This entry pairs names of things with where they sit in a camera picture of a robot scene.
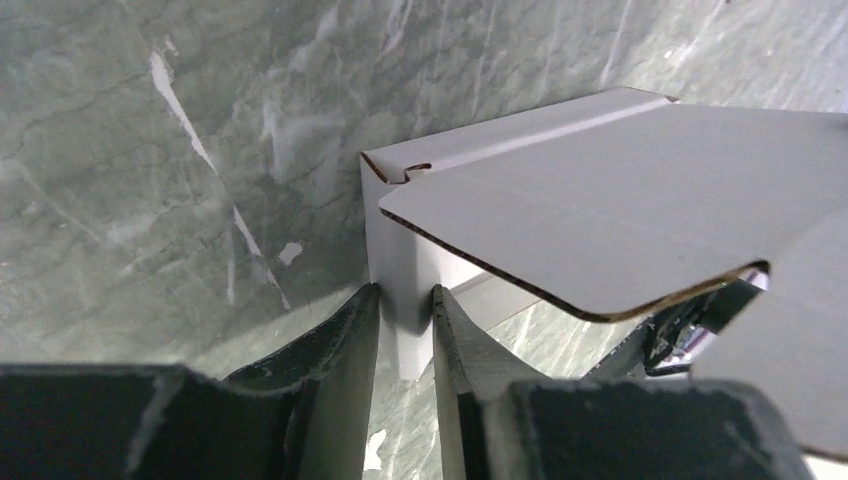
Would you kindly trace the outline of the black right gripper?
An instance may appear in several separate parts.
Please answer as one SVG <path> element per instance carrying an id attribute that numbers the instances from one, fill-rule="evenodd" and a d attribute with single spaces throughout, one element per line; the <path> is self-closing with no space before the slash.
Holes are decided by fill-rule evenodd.
<path id="1" fill-rule="evenodd" d="M 587 379 L 675 379 L 688 375 L 728 323 L 769 287 L 766 274 L 745 274 L 643 321 L 585 375 Z"/>

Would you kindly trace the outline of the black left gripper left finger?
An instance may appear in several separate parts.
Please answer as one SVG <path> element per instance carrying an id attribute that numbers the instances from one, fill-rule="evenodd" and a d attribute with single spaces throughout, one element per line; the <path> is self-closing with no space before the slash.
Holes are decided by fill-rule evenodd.
<path id="1" fill-rule="evenodd" d="M 183 365 L 5 364 L 5 479 L 358 479 L 380 290 L 223 379 Z"/>

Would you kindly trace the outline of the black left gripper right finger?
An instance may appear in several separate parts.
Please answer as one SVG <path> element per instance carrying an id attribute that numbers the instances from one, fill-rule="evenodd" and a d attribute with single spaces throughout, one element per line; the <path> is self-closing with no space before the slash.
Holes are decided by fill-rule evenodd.
<path id="1" fill-rule="evenodd" d="M 730 381 L 552 379 L 432 293 L 447 479 L 808 479 L 774 405 Z"/>

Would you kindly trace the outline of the white cardboard box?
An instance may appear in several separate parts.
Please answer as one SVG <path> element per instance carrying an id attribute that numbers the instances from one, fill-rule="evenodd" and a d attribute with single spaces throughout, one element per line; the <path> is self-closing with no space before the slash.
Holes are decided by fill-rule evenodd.
<path id="1" fill-rule="evenodd" d="M 619 88 L 361 154 L 387 316 L 492 273 L 594 323 L 751 279 L 694 363 L 752 385 L 806 450 L 847 455 L 847 117 Z"/>

